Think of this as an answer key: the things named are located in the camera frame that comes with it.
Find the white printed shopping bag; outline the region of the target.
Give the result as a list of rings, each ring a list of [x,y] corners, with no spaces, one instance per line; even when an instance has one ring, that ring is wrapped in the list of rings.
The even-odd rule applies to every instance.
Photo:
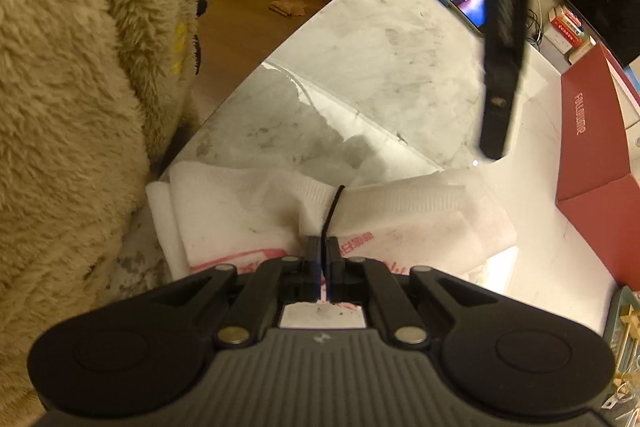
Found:
[[[290,170],[180,161],[146,196],[174,280],[215,265],[250,273],[302,255],[308,237],[321,235],[335,237],[345,258],[402,275],[428,265],[469,282],[518,253],[506,210],[472,171],[338,188]]]

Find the red cardboard box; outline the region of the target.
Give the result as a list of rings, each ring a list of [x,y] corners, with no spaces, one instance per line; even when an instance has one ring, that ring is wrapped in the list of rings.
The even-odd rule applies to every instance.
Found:
[[[561,76],[556,205],[617,284],[639,288],[639,90],[601,43]]]

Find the teal dish tray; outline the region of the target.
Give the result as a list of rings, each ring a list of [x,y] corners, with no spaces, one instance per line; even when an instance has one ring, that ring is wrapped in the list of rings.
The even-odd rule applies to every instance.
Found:
[[[621,287],[608,309],[603,339],[614,355],[614,377],[601,412],[614,426],[639,425],[639,293]]]

